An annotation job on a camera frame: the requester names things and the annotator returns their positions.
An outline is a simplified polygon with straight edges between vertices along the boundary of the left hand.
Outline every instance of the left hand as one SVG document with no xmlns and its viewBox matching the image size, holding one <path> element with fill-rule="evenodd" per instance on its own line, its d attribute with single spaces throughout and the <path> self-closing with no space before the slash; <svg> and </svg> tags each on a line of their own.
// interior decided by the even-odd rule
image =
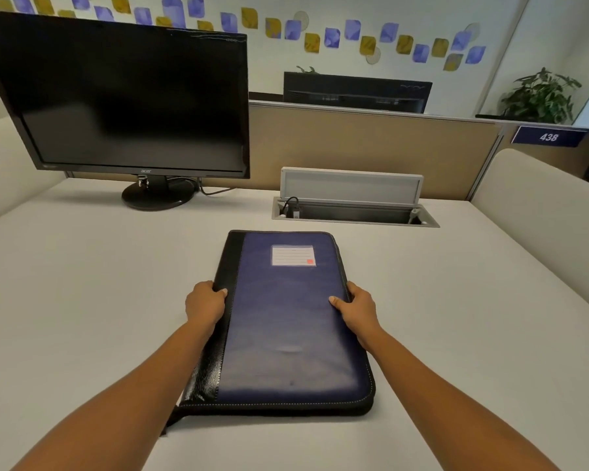
<svg viewBox="0 0 589 471">
<path fill-rule="evenodd" d="M 185 313 L 188 315 L 188 323 L 203 328 L 205 332 L 212 334 L 214 326 L 225 311 L 225 298 L 227 290 L 213 291 L 213 281 L 197 283 L 194 290 L 185 298 Z"/>
</svg>

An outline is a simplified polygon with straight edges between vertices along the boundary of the label sticker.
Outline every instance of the label sticker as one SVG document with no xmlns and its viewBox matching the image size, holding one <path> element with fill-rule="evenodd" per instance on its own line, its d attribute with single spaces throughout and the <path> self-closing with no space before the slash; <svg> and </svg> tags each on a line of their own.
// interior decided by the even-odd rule
<svg viewBox="0 0 589 471">
<path fill-rule="evenodd" d="M 273 245 L 272 266 L 316 266 L 312 246 Z"/>
</svg>

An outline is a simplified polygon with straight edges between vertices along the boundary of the blue sign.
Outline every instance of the blue sign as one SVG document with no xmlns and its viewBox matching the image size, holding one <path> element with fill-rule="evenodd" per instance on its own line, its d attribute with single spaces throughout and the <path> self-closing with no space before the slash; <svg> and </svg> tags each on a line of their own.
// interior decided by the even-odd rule
<svg viewBox="0 0 589 471">
<path fill-rule="evenodd" d="M 587 135 L 587 131 L 521 126 L 517 129 L 511 143 L 551 147 L 578 147 L 585 135 Z"/>
</svg>

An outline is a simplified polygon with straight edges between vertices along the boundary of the white desk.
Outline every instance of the white desk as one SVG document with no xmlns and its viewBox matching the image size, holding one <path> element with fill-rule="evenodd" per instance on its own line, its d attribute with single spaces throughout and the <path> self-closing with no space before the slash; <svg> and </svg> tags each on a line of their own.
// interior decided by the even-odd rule
<svg viewBox="0 0 589 471">
<path fill-rule="evenodd" d="M 0 469 L 184 320 L 227 232 L 325 230 L 380 321 L 564 470 L 589 470 L 589 305 L 471 204 L 440 229 L 271 220 L 275 192 L 123 206 L 124 183 L 63 181 L 0 218 Z M 440 469 L 377 364 L 358 418 L 187 418 L 147 470 Z"/>
</svg>

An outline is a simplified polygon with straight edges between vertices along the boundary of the monitor base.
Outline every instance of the monitor base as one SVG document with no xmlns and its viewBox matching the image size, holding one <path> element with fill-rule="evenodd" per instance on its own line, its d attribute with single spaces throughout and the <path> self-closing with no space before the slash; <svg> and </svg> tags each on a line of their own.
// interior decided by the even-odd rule
<svg viewBox="0 0 589 471">
<path fill-rule="evenodd" d="M 196 186 L 186 180 L 168 179 L 163 175 L 147 175 L 122 192 L 122 201 L 129 208 L 143 212 L 168 210 L 189 201 Z"/>
</svg>

